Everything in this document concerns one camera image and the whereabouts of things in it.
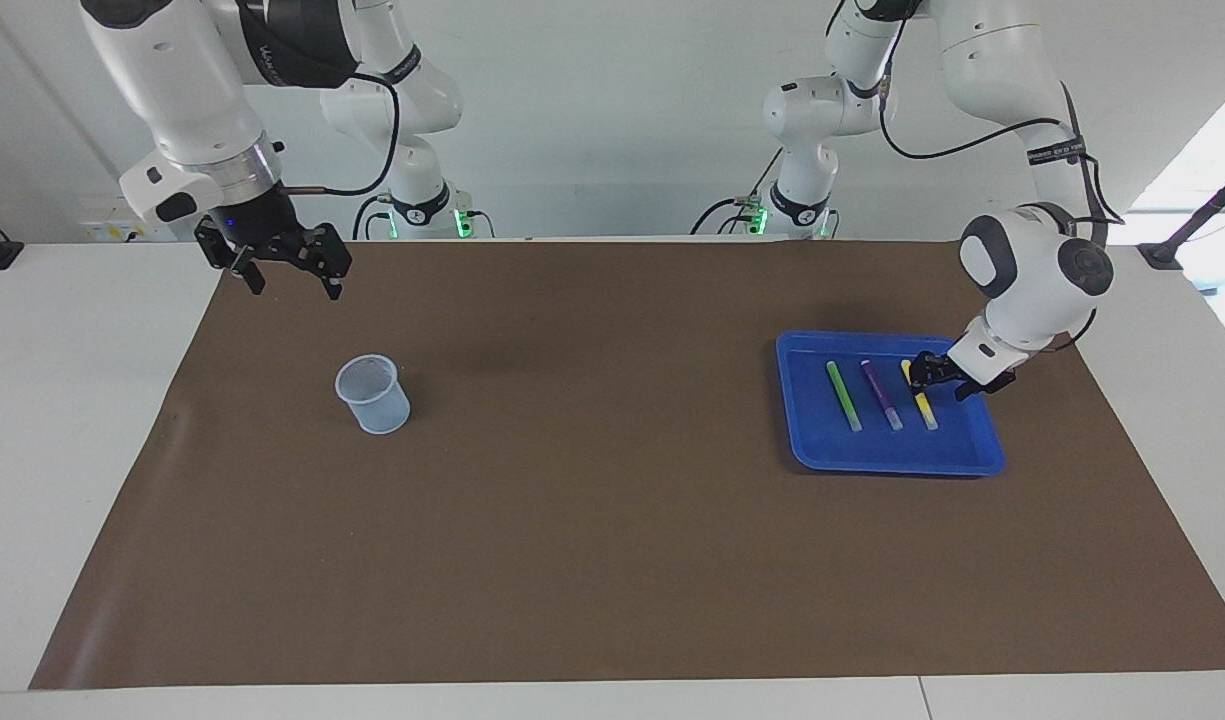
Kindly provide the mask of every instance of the green marker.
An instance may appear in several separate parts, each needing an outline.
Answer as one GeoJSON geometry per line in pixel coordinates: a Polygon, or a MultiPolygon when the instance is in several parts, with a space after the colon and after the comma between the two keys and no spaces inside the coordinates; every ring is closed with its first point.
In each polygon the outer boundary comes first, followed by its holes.
{"type": "Polygon", "coordinates": [[[856,407],[853,405],[851,396],[848,393],[848,386],[844,384],[844,375],[839,372],[839,364],[831,360],[826,364],[826,370],[831,372],[831,382],[835,383],[835,393],[839,396],[839,404],[844,407],[844,413],[848,415],[848,424],[851,425],[854,433],[859,433],[862,430],[860,418],[856,415],[856,407]]]}

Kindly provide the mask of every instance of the white wall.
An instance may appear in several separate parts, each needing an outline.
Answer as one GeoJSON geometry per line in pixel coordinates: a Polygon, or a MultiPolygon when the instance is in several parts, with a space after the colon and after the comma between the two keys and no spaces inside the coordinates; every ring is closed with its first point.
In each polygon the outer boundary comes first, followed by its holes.
{"type": "Polygon", "coordinates": [[[0,22],[0,225],[21,241],[80,241],[81,192],[109,193],[118,175],[29,65],[0,22]]]}
{"type": "MultiPolygon", "coordinates": [[[[1104,160],[1110,198],[1125,209],[1225,100],[1225,0],[1038,2],[1052,59],[1104,160]]],[[[821,36],[832,9],[833,0],[405,4],[426,56],[466,92],[462,126],[432,138],[443,167],[511,236],[680,233],[713,200],[748,191],[775,149],[760,124],[763,94],[826,72],[821,36]]],[[[149,149],[149,133],[87,47],[77,0],[0,0],[0,17],[100,158],[123,168],[149,149]]],[[[933,36],[931,24],[913,24],[897,60],[903,107],[894,133],[915,151],[992,129],[946,99],[933,36]]],[[[379,158],[325,126],[314,92],[251,88],[250,96],[289,146],[288,182],[356,186],[379,169],[379,158]]],[[[23,102],[0,82],[9,118],[49,114],[23,102]]],[[[0,115],[0,132],[5,122],[13,126],[0,115]]],[[[4,135],[16,137],[0,137],[0,156],[18,158],[21,133],[4,135]]],[[[18,176],[1,176],[22,187],[0,192],[9,224],[29,227],[37,204],[23,200],[31,184],[54,186],[54,169],[85,178],[65,189],[72,195],[115,192],[100,159],[65,156],[74,143],[44,142],[49,168],[21,164],[18,176]]],[[[932,163],[897,158],[878,136],[842,138],[835,148],[844,236],[958,236],[978,211],[1031,200],[1011,138],[932,163]]],[[[348,200],[298,202],[307,224],[350,225],[348,200]]]]}

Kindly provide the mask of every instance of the purple marker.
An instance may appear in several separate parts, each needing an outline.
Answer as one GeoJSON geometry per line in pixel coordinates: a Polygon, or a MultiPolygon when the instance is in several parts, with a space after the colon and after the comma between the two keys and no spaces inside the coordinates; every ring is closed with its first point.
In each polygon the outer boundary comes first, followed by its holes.
{"type": "Polygon", "coordinates": [[[873,397],[878,398],[878,404],[883,407],[883,414],[887,415],[887,421],[892,424],[894,430],[904,430],[905,424],[902,422],[902,416],[895,413],[895,407],[892,405],[892,400],[888,400],[887,393],[883,392],[883,383],[878,381],[878,373],[873,371],[873,364],[870,360],[860,361],[860,369],[865,373],[865,378],[869,380],[869,387],[873,388],[873,397]]]}

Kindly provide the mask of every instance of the brown paper mat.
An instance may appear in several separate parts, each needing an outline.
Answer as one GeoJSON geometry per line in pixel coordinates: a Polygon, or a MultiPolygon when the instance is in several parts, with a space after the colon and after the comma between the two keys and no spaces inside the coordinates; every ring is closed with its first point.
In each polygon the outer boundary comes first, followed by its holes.
{"type": "Polygon", "coordinates": [[[223,282],[33,688],[1225,669],[1225,605],[1077,351],[984,482],[823,478],[789,329],[956,334],[938,245],[356,246],[223,282]],[[412,424],[333,396],[403,365],[412,424]]]}

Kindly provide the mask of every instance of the plastic cup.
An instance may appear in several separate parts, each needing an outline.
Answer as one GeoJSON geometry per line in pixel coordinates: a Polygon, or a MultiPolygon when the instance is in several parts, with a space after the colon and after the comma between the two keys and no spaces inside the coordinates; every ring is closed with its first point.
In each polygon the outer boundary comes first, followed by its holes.
{"type": "Polygon", "coordinates": [[[359,427],[374,436],[402,429],[412,415],[412,403],[398,386],[398,369],[385,355],[350,360],[337,373],[337,397],[350,407],[359,427]]]}

